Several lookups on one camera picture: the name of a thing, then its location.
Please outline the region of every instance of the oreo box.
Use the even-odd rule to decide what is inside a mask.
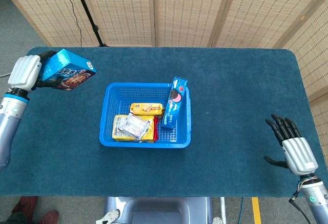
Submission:
[[[89,60],[62,49],[43,64],[40,77],[47,86],[71,91],[95,73]]]
[[[174,77],[168,103],[163,116],[162,127],[173,129],[185,94],[188,81],[184,78]]]

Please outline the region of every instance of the shoe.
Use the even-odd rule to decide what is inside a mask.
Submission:
[[[49,211],[42,217],[42,219],[36,224],[57,224],[59,212],[56,210]]]
[[[21,197],[11,213],[22,212],[28,224],[33,224],[33,211],[37,203],[37,197]]]

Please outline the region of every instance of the blue basket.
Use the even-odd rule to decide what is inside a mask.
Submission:
[[[161,103],[165,107],[172,84],[159,83],[112,83],[106,89],[100,121],[100,142],[110,147],[141,148],[185,148],[191,137],[191,108],[189,89],[184,93],[179,117],[174,129],[161,126],[157,130],[159,139],[155,143],[117,142],[112,138],[115,115],[129,114],[132,103]]]

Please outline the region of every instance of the yellow package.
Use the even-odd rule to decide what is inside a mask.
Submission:
[[[134,115],[162,115],[163,105],[155,103],[133,103],[130,112]]]
[[[114,122],[113,122],[113,132],[112,132],[112,138],[116,141],[135,141],[136,138],[132,137],[128,134],[126,134],[123,131],[118,130],[118,127],[120,124],[124,123],[125,119],[127,118],[127,115],[115,115]],[[149,127],[147,132],[144,134],[144,136],[141,138],[141,141],[148,141],[148,142],[154,142],[154,117],[147,115],[147,116],[137,116],[141,118],[142,120],[149,121]]]

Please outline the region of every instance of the gray floor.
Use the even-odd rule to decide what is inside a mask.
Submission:
[[[0,35],[0,75],[10,72],[15,61],[29,49],[45,45],[10,0],[0,0]],[[7,90],[7,80],[8,78],[0,78],[0,100],[1,93]],[[6,220],[18,199],[19,197],[0,197],[0,221]],[[220,215],[218,203],[217,199],[213,199],[216,216]],[[228,224],[238,223],[240,203],[241,198],[226,199]],[[241,223],[252,224],[251,199],[245,198],[244,203]],[[260,198],[259,203],[263,224],[306,223],[303,216],[288,203],[288,198]],[[300,197],[297,203],[311,223],[315,223],[305,199]],[[104,197],[40,197],[34,219],[38,221],[47,211],[57,209],[60,212],[59,223],[95,223],[96,219],[101,218],[104,207]]]

